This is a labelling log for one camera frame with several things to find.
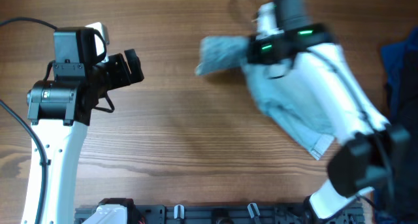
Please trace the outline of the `light blue denim shorts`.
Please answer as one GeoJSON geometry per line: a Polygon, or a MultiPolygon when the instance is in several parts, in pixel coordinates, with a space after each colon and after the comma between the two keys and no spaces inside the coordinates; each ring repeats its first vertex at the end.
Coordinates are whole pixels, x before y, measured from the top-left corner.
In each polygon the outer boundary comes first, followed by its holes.
{"type": "Polygon", "coordinates": [[[319,160],[334,140],[334,129],[313,91],[299,79],[300,69],[294,68],[290,59],[274,65],[250,64],[248,47],[247,37],[203,38],[195,74],[239,67],[257,108],[319,160]]]}

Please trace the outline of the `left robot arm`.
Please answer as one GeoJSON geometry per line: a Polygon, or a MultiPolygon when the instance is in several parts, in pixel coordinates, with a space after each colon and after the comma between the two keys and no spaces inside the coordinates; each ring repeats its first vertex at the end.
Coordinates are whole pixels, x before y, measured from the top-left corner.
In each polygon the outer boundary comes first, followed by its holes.
{"type": "Polygon", "coordinates": [[[107,28],[100,22],[54,31],[55,59],[27,94],[31,166],[22,223],[72,223],[80,152],[92,110],[113,89],[144,79],[133,49],[108,55],[107,28]]]}

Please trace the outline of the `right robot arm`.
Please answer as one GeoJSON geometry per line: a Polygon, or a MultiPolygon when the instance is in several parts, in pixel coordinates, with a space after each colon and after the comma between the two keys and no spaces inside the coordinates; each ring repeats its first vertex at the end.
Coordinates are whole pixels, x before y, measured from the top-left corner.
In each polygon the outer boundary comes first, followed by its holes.
{"type": "Polygon", "coordinates": [[[303,222],[328,222],[380,187],[393,199],[409,133],[390,124],[370,102],[327,26],[310,21],[303,0],[271,0],[260,6],[256,22],[247,54],[251,68],[269,84],[291,76],[306,84],[341,145],[327,166],[326,182],[299,211],[303,222]]]}

